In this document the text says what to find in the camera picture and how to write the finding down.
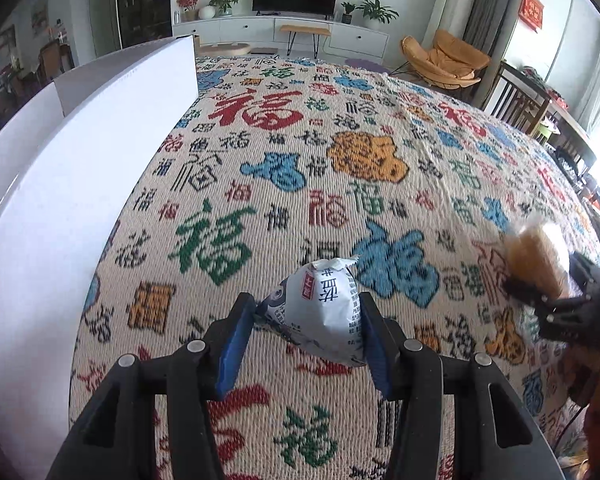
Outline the white TV cabinet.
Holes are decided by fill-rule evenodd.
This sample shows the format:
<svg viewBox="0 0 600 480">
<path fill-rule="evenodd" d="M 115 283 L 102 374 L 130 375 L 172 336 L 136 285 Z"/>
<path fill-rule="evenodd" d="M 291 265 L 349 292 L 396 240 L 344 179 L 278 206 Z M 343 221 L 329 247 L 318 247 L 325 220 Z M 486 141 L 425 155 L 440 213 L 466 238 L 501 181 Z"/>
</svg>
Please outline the white TV cabinet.
<svg viewBox="0 0 600 480">
<path fill-rule="evenodd" d="M 202 46 L 250 44 L 288 55 L 309 52 L 321 58 L 365 58 L 380 63 L 389 35 L 379 30 L 312 18 L 290 16 L 224 16 L 172 26 L 174 36 L 194 35 Z"/>
</svg>

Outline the white standing air conditioner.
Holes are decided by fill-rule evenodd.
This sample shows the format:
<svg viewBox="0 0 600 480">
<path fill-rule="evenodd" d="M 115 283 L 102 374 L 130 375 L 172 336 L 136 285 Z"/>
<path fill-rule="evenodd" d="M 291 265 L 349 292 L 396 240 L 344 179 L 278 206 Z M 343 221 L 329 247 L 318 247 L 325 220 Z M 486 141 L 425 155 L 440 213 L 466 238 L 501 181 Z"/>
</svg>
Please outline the white standing air conditioner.
<svg viewBox="0 0 600 480">
<path fill-rule="evenodd" d="M 422 46 L 429 49 L 434 44 L 434 34 L 438 29 L 462 39 L 475 0 L 436 0 L 429 23 L 422 40 Z"/>
</svg>

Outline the green potted plant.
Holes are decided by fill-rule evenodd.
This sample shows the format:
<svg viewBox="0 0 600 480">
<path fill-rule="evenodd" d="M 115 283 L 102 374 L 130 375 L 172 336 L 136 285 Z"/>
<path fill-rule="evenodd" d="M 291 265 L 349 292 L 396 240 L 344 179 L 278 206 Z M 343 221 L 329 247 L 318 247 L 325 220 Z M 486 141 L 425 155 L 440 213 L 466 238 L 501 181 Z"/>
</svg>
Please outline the green potted plant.
<svg viewBox="0 0 600 480">
<path fill-rule="evenodd" d="M 383 6 L 380 0 L 360 0 L 356 8 L 362 12 L 363 25 L 373 30 L 378 30 L 381 25 L 389 24 L 400 16 L 390 6 Z"/>
<path fill-rule="evenodd" d="M 210 0 L 210 6 L 215 8 L 218 15 L 225 16 L 233 13 L 234 6 L 237 6 L 240 0 Z"/>
</svg>

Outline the white foam board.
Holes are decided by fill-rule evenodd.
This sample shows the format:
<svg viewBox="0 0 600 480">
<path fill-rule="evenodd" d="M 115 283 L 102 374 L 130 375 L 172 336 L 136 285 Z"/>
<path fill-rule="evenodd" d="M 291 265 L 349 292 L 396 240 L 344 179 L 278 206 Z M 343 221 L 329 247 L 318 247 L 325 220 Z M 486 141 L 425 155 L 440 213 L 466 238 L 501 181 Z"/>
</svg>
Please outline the white foam board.
<svg viewBox="0 0 600 480">
<path fill-rule="evenodd" d="M 0 131 L 0 466 L 42 479 L 68 432 L 87 291 L 121 209 L 198 96 L 194 43 L 146 42 L 46 86 Z"/>
</svg>

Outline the orange lounge chair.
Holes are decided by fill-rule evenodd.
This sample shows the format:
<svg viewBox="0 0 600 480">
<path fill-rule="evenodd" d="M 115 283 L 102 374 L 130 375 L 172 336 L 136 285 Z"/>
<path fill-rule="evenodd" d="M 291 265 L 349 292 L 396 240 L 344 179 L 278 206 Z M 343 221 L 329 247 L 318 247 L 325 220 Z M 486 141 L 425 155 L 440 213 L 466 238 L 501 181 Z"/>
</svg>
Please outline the orange lounge chair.
<svg viewBox="0 0 600 480">
<path fill-rule="evenodd" d="M 478 84 L 480 70 L 491 62 L 489 55 L 456 38 L 444 29 L 434 33 L 434 43 L 426 50 L 414 37 L 400 42 L 405 62 L 391 75 L 411 70 L 422 80 L 444 90 L 457 90 Z"/>
</svg>

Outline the dark wooden chair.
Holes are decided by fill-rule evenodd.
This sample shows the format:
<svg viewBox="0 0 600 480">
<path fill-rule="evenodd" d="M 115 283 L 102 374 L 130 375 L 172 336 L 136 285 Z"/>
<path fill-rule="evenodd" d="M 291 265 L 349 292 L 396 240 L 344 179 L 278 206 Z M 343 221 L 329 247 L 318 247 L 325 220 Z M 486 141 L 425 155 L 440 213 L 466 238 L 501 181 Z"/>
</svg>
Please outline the dark wooden chair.
<svg viewBox="0 0 600 480">
<path fill-rule="evenodd" d="M 550 102 L 552 98 L 537 82 L 502 61 L 482 109 L 527 136 L 534 136 Z"/>
</svg>

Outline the green potted plant left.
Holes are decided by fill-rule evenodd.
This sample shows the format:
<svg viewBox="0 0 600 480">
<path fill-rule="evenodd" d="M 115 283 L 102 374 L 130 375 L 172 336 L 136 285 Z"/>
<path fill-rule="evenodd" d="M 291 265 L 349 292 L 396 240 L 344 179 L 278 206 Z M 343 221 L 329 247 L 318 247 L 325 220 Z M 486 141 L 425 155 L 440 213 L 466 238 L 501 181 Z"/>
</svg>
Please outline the green potted plant left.
<svg viewBox="0 0 600 480">
<path fill-rule="evenodd" d="M 233 13 L 234 6 L 237 6 L 240 0 L 210 0 L 210 6 L 215 8 L 218 15 L 225 16 Z"/>
</svg>

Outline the white blue snack pouch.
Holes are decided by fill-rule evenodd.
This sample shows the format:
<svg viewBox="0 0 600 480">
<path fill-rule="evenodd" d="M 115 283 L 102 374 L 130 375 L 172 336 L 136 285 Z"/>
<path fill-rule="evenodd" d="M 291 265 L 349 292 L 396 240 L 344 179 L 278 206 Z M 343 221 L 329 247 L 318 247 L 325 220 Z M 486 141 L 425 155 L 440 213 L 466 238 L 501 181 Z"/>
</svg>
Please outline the white blue snack pouch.
<svg viewBox="0 0 600 480">
<path fill-rule="evenodd" d="M 263 323 L 306 353 L 348 367 L 365 364 L 353 258 L 309 262 L 257 307 Z"/>
</svg>

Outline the bagged bread loaf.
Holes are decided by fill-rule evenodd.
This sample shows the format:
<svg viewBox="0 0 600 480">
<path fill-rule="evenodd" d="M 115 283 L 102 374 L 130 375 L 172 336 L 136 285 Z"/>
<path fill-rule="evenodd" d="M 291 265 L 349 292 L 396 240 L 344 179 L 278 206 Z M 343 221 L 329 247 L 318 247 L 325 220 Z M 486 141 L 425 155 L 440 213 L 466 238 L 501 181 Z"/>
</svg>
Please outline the bagged bread loaf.
<svg viewBox="0 0 600 480">
<path fill-rule="evenodd" d="M 569 296 L 570 252 L 555 222 L 532 217 L 514 223 L 503 242 L 508 271 L 503 288 L 509 296 L 526 306 Z"/>
</svg>

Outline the green potted plant right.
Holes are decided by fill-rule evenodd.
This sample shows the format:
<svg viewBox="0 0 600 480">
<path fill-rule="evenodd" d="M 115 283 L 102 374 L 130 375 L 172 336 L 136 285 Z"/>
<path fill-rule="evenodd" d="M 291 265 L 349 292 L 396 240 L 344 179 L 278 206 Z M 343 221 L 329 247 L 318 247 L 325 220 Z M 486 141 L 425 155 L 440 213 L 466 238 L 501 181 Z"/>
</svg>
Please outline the green potted plant right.
<svg viewBox="0 0 600 480">
<path fill-rule="evenodd" d="M 400 16 L 390 6 L 383 6 L 380 0 L 360 0 L 356 8 L 362 12 L 363 25 L 373 30 L 378 30 L 381 25 L 389 24 Z"/>
</svg>

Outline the wooden bench stool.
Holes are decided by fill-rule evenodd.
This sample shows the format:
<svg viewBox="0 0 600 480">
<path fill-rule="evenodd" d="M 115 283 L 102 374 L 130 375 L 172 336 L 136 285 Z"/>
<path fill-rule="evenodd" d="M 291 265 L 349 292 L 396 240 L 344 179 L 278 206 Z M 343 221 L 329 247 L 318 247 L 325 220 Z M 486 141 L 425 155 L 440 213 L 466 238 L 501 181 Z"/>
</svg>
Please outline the wooden bench stool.
<svg viewBox="0 0 600 480">
<path fill-rule="evenodd" d="M 280 31 L 288 34 L 286 49 L 287 56 L 291 55 L 291 51 L 294 48 L 294 42 L 296 41 L 298 35 L 310 35 L 312 38 L 312 52 L 314 60 L 317 59 L 318 52 L 320 52 L 321 40 L 323 38 L 329 38 L 332 36 L 330 29 L 327 27 L 285 24 L 280 28 Z"/>
</svg>

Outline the red flower arrangement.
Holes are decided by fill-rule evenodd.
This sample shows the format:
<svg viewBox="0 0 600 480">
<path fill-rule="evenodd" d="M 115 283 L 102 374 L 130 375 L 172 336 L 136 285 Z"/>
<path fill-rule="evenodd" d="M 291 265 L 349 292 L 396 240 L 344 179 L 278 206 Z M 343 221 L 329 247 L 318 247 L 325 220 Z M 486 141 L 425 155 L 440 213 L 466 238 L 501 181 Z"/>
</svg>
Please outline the red flower arrangement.
<svg viewBox="0 0 600 480">
<path fill-rule="evenodd" d="M 196 9 L 199 0 L 175 0 L 180 12 L 182 22 L 190 22 L 196 18 Z"/>
</svg>

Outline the red wall hanging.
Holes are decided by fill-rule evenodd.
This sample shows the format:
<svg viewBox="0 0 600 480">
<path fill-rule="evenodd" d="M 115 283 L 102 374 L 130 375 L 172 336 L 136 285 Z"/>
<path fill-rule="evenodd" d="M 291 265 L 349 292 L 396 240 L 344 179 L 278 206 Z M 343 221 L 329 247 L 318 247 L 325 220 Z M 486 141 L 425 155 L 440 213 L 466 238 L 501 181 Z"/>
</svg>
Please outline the red wall hanging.
<svg viewBox="0 0 600 480">
<path fill-rule="evenodd" d="M 544 6 L 540 0 L 521 0 L 518 18 L 534 32 L 542 29 Z"/>
</svg>

